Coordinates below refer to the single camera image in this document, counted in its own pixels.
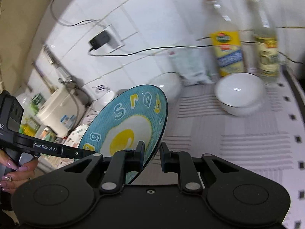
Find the left hand with pink nails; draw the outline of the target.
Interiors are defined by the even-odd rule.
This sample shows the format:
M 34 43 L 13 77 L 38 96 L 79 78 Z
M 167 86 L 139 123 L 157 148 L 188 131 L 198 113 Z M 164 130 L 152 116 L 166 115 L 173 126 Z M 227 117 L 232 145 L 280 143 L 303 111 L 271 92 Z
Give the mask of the left hand with pink nails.
M 13 194 L 19 186 L 34 178 L 38 162 L 38 159 L 34 157 L 30 162 L 17 167 L 11 158 L 1 150 L 1 165 L 14 170 L 14 172 L 2 176 L 1 190 Z

